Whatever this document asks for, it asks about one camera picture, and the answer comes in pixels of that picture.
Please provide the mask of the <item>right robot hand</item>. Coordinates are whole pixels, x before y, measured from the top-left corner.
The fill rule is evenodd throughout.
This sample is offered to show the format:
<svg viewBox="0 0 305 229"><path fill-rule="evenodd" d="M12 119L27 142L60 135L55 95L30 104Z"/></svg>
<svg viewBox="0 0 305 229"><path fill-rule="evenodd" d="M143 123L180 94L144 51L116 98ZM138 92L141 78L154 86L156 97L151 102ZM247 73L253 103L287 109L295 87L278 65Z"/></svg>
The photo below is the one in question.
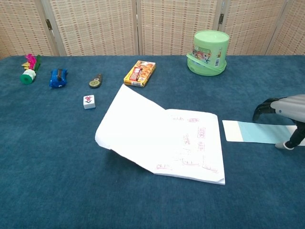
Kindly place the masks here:
<svg viewBox="0 0 305 229"><path fill-rule="evenodd" d="M278 114L287 117L296 125L289 140L275 145L278 149L293 150L305 138L305 95L298 94L281 98L268 98L259 104L253 113L255 122L261 114Z"/></svg>

